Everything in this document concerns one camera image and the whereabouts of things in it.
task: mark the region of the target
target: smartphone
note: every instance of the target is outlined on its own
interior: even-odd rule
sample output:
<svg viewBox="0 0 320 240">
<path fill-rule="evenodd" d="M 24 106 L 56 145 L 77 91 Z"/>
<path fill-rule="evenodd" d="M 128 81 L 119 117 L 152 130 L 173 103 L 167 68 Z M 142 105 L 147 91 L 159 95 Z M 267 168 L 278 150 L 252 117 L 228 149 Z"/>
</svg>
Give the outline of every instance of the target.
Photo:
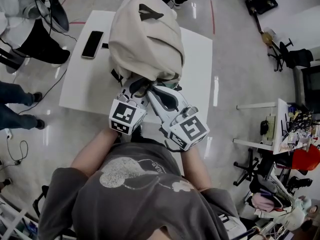
<svg viewBox="0 0 320 240">
<path fill-rule="evenodd" d="M 103 35 L 103 32 L 92 31 L 81 56 L 88 59 L 93 59 L 94 57 L 96 57 L 98 47 Z"/>
</svg>

